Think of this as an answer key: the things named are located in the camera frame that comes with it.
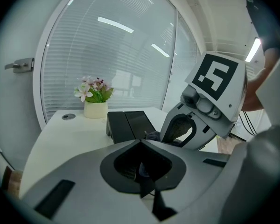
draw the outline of cable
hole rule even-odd
[[[252,130],[251,126],[250,126],[249,121],[247,120],[247,117],[246,117],[246,114],[245,114],[245,113],[244,113],[244,117],[245,117],[245,119],[246,119],[246,121],[247,121],[247,123],[248,123],[248,126],[249,126],[249,128],[250,128],[252,134],[255,135],[255,133],[253,132],[253,130]]]
[[[250,135],[254,136],[254,134],[250,133],[250,132],[247,130],[246,126],[244,125],[244,122],[243,122],[243,120],[242,120],[241,115],[239,115],[239,118],[241,119],[241,121],[242,121],[242,123],[243,123],[243,126],[244,126],[244,128],[245,128],[245,130],[246,130],[246,131],[247,131]]]
[[[244,111],[244,113],[246,114],[246,116],[247,116],[248,120],[250,121],[249,116],[248,116],[248,114],[246,113],[246,111]],[[253,126],[253,124],[252,124],[252,122],[251,122],[251,121],[250,121],[250,124],[251,124],[251,126],[252,126],[252,128],[253,128],[254,132],[257,134],[257,132],[256,132],[256,130],[254,129],[254,126]]]

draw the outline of green leaves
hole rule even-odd
[[[95,91],[94,89],[90,88],[89,92],[93,94],[92,97],[86,97],[86,101],[90,103],[104,103],[106,100],[110,98],[113,93],[113,88],[106,91],[105,86],[102,87],[101,90]]]
[[[102,97],[103,97],[104,102],[111,97],[113,90],[114,90],[114,88],[111,88],[106,91],[106,87],[103,86],[103,88],[101,89],[101,92],[102,92]]]

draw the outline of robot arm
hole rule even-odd
[[[243,106],[247,77],[243,61],[204,53],[185,80],[181,101],[167,115],[162,142],[191,134],[180,147],[199,150],[216,135],[227,137]]]

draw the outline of person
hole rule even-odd
[[[242,111],[263,109],[256,96],[256,90],[268,77],[280,58],[280,26],[271,10],[260,0],[247,0],[249,16],[258,33],[265,56],[264,68],[252,80],[248,81],[247,94]]]

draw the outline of pink flower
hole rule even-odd
[[[96,90],[98,89],[97,83],[94,83],[94,84],[92,85],[92,88],[96,91]]]
[[[104,82],[104,80],[103,80],[103,79],[100,79],[100,78],[97,78],[96,82],[103,83],[103,82]]]
[[[96,80],[93,79],[91,76],[88,76],[88,77],[87,77],[86,83],[87,83],[88,85],[93,85],[95,82],[96,82]]]
[[[87,81],[87,77],[82,77],[82,78],[77,78],[77,79],[84,82],[84,83]]]
[[[99,85],[98,85],[98,91],[101,90],[101,89],[103,88],[104,85],[105,85],[104,83],[99,84]]]
[[[87,97],[93,96],[91,92],[89,92],[90,86],[88,84],[82,84],[78,87],[78,90],[75,90],[74,95],[76,97],[81,97],[81,101],[84,102]]]

